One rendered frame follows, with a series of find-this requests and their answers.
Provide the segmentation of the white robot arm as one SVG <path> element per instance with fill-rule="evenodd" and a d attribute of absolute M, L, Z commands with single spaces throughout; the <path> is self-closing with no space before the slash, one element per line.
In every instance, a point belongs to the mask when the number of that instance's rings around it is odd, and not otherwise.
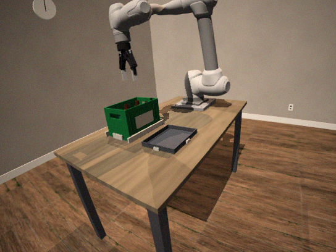
<path fill-rule="evenodd" d="M 198 23 L 204 59 L 204 71 L 191 70 L 185 76 L 182 104 L 200 106 L 207 96 L 221 96 L 230 89 L 230 81 L 218 67 L 216 44 L 211 15 L 217 0 L 173 0 L 164 5 L 149 4 L 146 0 L 132 0 L 126 5 L 115 3 L 109 8 L 109 22 L 115 44 L 129 43 L 129 28 L 148 21 L 152 15 L 180 15 L 193 13 Z M 149 17 L 150 15 L 150 17 Z M 139 24 L 140 23 L 140 24 Z M 203 77 L 203 78 L 202 78 Z"/>

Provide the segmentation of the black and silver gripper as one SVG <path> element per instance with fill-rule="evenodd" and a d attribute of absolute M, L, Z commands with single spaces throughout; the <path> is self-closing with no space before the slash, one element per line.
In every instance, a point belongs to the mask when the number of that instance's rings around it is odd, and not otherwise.
<path fill-rule="evenodd" d="M 125 68 L 125 64 L 126 61 L 129 63 L 130 65 L 130 69 L 132 71 L 132 77 L 133 77 L 133 81 L 138 80 L 138 75 L 137 75 L 137 63 L 135 61 L 135 58 L 133 56 L 132 50 L 128 50 L 131 49 L 130 43 L 121 43 L 117 45 L 117 50 L 123 50 L 121 51 L 121 56 L 119 54 L 119 69 L 122 72 L 122 78 L 123 81 L 127 80 L 127 74 L 126 74 L 126 68 Z M 121 66 L 121 67 L 120 67 Z"/>

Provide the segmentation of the green bottle crate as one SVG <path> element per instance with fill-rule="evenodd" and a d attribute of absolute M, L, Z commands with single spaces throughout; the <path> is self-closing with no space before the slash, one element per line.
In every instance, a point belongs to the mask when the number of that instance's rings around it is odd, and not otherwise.
<path fill-rule="evenodd" d="M 139 100 L 140 105 L 135 106 Z M 148 101 L 146 103 L 145 102 Z M 124 110 L 124 104 L 130 106 Z M 123 110 L 122 110 L 123 109 Z M 104 107 L 104 112 L 109 130 L 109 136 L 113 133 L 123 135 L 124 140 L 160 121 L 158 105 L 151 98 L 135 97 Z"/>

